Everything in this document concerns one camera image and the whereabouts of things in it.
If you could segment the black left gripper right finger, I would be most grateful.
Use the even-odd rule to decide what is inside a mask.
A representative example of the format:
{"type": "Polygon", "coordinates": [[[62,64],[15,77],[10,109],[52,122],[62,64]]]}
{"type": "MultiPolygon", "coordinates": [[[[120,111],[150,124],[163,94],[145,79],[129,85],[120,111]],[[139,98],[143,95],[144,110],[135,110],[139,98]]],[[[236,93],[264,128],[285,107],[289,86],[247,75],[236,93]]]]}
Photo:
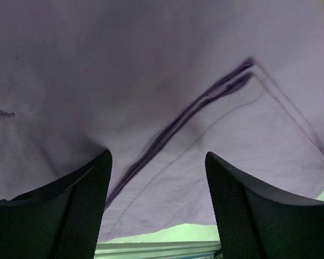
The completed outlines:
{"type": "Polygon", "coordinates": [[[212,152],[205,168],[224,258],[324,258],[324,201],[272,186],[212,152]]]}

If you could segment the purple trousers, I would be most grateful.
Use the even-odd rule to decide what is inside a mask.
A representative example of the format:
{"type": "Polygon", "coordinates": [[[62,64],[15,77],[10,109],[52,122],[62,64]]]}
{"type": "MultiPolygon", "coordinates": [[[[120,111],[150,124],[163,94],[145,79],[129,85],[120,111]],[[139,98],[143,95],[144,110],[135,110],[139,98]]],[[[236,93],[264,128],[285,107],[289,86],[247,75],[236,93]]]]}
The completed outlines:
{"type": "Polygon", "coordinates": [[[99,240],[214,224],[213,152],[324,191],[321,1],[0,1],[0,200],[105,149],[99,240]]]}

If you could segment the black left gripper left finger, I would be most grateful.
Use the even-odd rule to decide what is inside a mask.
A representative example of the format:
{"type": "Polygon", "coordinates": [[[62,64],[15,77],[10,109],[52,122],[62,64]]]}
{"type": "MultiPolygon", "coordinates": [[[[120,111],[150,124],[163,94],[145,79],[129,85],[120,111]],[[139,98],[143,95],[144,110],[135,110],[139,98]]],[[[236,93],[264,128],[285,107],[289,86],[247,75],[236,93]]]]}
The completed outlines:
{"type": "Polygon", "coordinates": [[[47,185],[0,200],[0,258],[93,258],[112,155],[47,185]]]}

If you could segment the aluminium mounting rail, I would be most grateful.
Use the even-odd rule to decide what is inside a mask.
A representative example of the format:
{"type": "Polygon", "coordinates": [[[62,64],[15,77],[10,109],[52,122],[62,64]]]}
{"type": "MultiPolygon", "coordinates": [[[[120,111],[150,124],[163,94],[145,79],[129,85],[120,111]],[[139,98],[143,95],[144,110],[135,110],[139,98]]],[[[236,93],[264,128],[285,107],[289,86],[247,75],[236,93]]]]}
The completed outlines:
{"type": "Polygon", "coordinates": [[[219,241],[99,243],[94,258],[213,258],[220,249],[219,241]]]}

